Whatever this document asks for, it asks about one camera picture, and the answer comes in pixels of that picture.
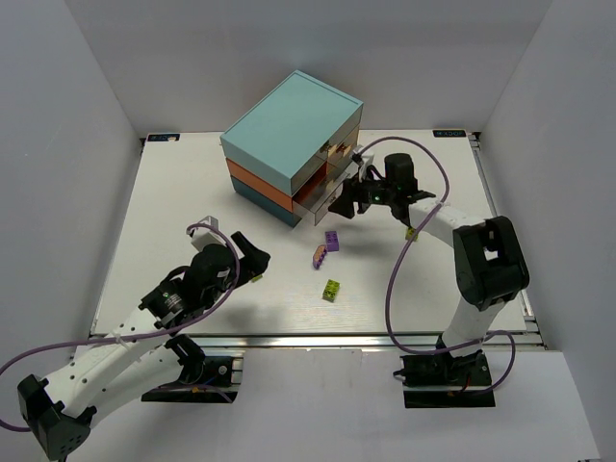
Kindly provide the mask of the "clear bottom drawer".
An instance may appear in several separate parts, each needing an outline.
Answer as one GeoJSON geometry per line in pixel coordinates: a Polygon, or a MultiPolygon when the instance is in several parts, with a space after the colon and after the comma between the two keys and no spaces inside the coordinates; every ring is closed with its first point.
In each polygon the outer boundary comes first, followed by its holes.
{"type": "Polygon", "coordinates": [[[336,168],[330,172],[319,170],[293,197],[293,212],[313,225],[328,213],[329,205],[336,200],[344,181],[357,172],[356,166],[336,168]]]}

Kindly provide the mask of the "purple curved patterned lego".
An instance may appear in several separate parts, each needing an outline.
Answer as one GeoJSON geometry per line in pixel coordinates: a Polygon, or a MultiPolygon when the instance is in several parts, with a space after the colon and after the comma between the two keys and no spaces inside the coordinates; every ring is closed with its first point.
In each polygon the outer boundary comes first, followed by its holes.
{"type": "Polygon", "coordinates": [[[312,257],[312,265],[313,265],[313,268],[315,270],[318,270],[321,267],[322,262],[323,262],[323,260],[324,260],[324,258],[325,258],[327,253],[328,253],[328,249],[327,249],[327,246],[325,244],[320,244],[316,248],[316,250],[315,250],[315,252],[313,254],[313,257],[312,257]]]}

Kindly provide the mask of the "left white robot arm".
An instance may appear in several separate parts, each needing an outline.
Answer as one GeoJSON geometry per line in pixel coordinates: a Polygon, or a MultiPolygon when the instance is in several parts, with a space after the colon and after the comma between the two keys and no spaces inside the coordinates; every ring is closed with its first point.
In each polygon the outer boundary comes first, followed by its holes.
{"type": "Polygon", "coordinates": [[[191,262],[173,269],[118,327],[63,368],[18,384],[22,418],[49,460],[66,460],[105,417],[158,386],[189,390],[214,381],[218,367],[183,330],[263,274],[270,255],[241,232],[225,238],[202,229],[191,262]]]}

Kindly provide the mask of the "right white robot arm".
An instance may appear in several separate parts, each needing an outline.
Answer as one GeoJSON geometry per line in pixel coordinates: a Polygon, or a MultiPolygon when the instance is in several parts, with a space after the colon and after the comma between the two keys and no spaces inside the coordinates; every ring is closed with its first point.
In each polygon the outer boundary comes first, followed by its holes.
{"type": "Polygon", "coordinates": [[[372,205],[386,206],[410,229],[411,241],[425,232],[448,245],[460,298],[449,326],[429,353],[453,358],[476,354],[502,308],[529,283],[511,220],[475,217],[421,190],[414,163],[406,153],[386,156],[383,173],[373,166],[370,155],[355,153],[351,159],[357,171],[343,181],[329,212],[354,218],[372,205]]]}

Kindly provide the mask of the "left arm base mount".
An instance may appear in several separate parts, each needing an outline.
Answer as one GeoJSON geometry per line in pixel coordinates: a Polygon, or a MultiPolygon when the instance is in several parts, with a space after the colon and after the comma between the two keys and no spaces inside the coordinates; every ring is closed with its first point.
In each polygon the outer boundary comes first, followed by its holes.
{"type": "Polygon", "coordinates": [[[223,403],[235,401],[242,381],[243,359],[210,354],[187,335],[163,344],[179,372],[141,396],[142,402],[223,403]]]}

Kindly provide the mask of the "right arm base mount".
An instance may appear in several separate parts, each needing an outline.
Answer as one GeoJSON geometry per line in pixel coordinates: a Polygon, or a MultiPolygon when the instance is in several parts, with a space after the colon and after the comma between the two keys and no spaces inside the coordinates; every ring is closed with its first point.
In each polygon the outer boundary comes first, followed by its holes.
{"type": "Polygon", "coordinates": [[[404,354],[393,377],[403,384],[404,406],[416,409],[494,407],[493,380],[480,340],[445,346],[439,339],[432,350],[393,343],[404,354]]]}

